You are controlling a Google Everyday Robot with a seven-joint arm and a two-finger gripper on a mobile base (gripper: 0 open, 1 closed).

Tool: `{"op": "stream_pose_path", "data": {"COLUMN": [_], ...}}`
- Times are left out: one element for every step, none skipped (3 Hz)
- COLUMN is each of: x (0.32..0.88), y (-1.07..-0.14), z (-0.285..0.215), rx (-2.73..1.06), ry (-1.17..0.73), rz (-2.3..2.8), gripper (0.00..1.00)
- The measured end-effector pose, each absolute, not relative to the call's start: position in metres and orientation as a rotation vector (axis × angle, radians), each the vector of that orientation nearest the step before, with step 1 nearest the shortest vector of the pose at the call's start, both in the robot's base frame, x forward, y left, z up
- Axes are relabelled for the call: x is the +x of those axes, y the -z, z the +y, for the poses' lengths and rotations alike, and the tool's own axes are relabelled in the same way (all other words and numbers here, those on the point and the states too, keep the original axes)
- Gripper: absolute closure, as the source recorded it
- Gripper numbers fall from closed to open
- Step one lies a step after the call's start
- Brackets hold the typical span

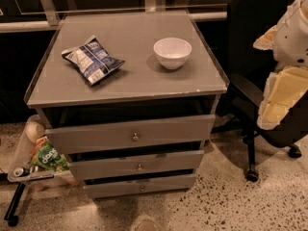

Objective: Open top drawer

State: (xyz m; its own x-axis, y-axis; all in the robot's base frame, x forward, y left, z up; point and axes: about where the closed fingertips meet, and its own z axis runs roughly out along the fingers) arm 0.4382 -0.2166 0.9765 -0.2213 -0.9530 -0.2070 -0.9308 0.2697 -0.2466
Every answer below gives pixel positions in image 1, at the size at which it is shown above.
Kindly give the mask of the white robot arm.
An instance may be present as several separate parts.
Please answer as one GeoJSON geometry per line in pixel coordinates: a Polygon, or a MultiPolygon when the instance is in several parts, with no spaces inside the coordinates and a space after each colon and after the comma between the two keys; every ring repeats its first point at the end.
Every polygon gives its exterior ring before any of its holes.
{"type": "Polygon", "coordinates": [[[271,50],[277,61],[266,81],[257,118],[261,129],[271,130],[308,90],[308,0],[295,0],[253,47],[271,50]]]}

